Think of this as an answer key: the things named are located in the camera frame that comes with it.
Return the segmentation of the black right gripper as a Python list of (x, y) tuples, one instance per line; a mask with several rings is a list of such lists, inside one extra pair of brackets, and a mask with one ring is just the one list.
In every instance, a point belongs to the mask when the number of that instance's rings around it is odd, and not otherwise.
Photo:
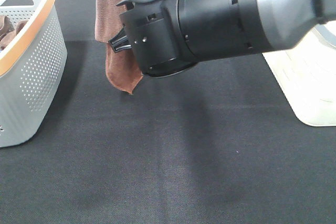
[(113, 52), (121, 52), (131, 49), (131, 45), (125, 33), (124, 27), (122, 27), (113, 38), (108, 40), (108, 44), (111, 46)]

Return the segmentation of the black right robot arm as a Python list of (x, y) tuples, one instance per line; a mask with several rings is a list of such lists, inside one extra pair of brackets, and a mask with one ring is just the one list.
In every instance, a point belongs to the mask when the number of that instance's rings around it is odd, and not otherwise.
[(335, 20), (335, 0), (122, 0), (122, 29), (109, 43), (131, 49), (150, 77), (202, 61), (291, 49)]

